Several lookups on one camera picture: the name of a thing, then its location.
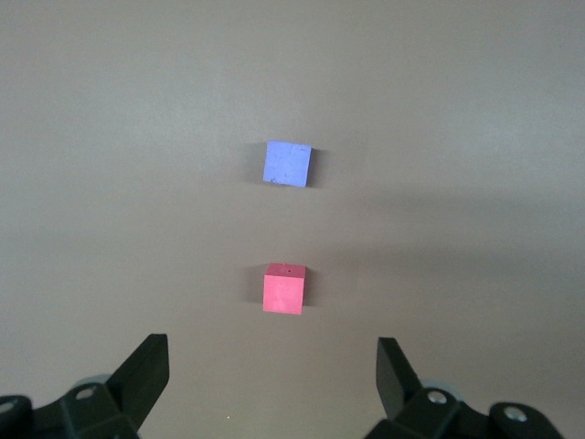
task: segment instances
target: cube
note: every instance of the cube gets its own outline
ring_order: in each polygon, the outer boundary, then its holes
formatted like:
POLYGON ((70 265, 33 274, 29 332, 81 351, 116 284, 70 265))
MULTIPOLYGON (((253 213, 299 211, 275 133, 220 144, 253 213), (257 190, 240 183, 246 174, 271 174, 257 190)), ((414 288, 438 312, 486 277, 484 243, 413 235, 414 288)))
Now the cube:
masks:
POLYGON ((306 267, 271 263, 264 274, 264 311, 302 314, 306 267))
POLYGON ((270 140, 266 147, 264 181, 306 187, 310 160, 311 146, 270 140))

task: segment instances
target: screw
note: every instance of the screw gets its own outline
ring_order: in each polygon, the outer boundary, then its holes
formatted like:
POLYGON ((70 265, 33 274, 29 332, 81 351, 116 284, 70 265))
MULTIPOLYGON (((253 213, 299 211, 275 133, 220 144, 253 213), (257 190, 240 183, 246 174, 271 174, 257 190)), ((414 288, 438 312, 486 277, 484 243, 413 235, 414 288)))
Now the screw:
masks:
POLYGON ((508 405, 504 409, 504 414, 507 416, 508 419, 512 421, 518 421, 519 423, 525 423, 528 419, 527 415, 524 412, 522 412, 520 409, 512 405, 508 405))
POLYGON ((77 395, 75 395, 76 400, 87 400, 89 397, 93 395, 94 389, 92 387, 88 387, 87 389, 83 389, 82 391, 78 391, 77 395))
POLYGON ((430 391, 427 396, 429 397, 429 401, 434 403, 434 404, 446 404, 447 403, 447 397, 439 391, 430 391))
POLYGON ((16 401, 9 401, 5 402, 4 404, 0 404, 0 414, 10 412, 12 409, 15 408, 15 405, 16 401))

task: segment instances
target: red cube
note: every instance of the red cube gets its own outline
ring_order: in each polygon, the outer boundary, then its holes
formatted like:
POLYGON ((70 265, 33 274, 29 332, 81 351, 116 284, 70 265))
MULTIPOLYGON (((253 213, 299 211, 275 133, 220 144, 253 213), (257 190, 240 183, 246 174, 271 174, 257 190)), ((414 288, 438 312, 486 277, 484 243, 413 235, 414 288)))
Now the red cube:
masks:
POLYGON ((264 311, 302 314, 306 267, 271 263, 264 274, 264 311))

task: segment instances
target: blue cube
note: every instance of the blue cube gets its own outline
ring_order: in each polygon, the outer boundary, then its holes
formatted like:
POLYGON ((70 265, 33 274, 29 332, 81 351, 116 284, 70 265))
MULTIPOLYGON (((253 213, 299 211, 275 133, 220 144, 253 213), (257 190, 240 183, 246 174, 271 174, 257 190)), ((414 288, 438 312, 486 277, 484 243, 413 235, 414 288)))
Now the blue cube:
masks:
POLYGON ((311 146, 270 140, 266 148, 264 181, 306 187, 310 160, 311 146))

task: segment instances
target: metal screw head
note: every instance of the metal screw head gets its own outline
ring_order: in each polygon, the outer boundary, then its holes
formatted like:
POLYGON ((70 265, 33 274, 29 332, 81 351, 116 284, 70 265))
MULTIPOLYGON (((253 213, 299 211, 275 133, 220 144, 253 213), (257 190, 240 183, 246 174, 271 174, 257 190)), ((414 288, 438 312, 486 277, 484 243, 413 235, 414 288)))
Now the metal screw head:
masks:
POLYGON ((15 405, 16 402, 14 401, 9 401, 5 402, 4 404, 0 404, 0 414, 10 412, 12 409, 15 408, 15 405))
POLYGON ((525 423, 527 421, 527 414, 522 412, 517 407, 508 405, 504 409, 505 416, 511 421, 518 421, 519 423, 525 423))
POLYGON ((434 404, 446 404, 447 403, 447 397, 439 391, 430 391, 427 396, 429 397, 429 401, 434 403, 434 404))
POLYGON ((78 391, 77 395, 75 395, 76 400, 87 400, 90 398, 93 393, 95 392, 94 388, 88 387, 87 389, 83 389, 82 391, 78 391))

